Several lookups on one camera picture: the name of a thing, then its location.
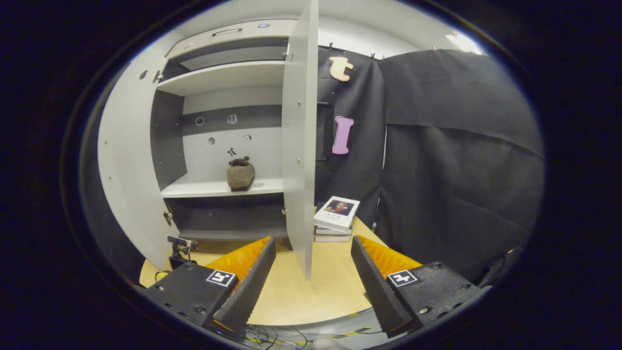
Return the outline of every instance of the screw hole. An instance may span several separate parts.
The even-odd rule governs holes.
[[[193,310],[200,315],[205,315],[205,313],[207,312],[207,310],[202,306],[195,306]]]

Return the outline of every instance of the white shelf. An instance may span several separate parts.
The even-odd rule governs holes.
[[[284,67],[282,60],[217,65],[165,80],[156,89],[188,96],[227,88],[283,85]]]
[[[255,179],[248,191],[231,192],[226,181],[199,181],[186,174],[162,190],[162,197],[225,197],[281,192],[283,192],[283,179]]]

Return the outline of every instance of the book stack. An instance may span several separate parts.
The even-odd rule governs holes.
[[[360,201],[331,197],[313,216],[316,242],[349,242],[352,239],[352,220]]]

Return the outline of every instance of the white cabinet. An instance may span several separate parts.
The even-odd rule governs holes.
[[[310,278],[317,31],[311,0],[297,21],[213,29],[178,41],[165,57],[146,50],[121,76],[102,117],[100,174],[115,218],[154,265],[169,255],[166,235],[271,235],[290,239]],[[158,70],[164,80],[153,82]],[[231,115],[237,124],[227,122]],[[231,192],[227,162],[243,156],[257,186]]]

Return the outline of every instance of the door hinge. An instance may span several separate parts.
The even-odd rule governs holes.
[[[173,219],[173,212],[170,210],[170,208],[169,208],[169,211],[168,212],[164,212],[163,215],[164,215],[164,220],[166,220],[166,223],[169,226],[171,226],[172,224],[171,224],[170,221]]]
[[[154,83],[155,82],[160,82],[162,79],[164,79],[164,75],[162,74],[162,72],[160,72],[159,70],[155,73],[155,77],[154,77]]]

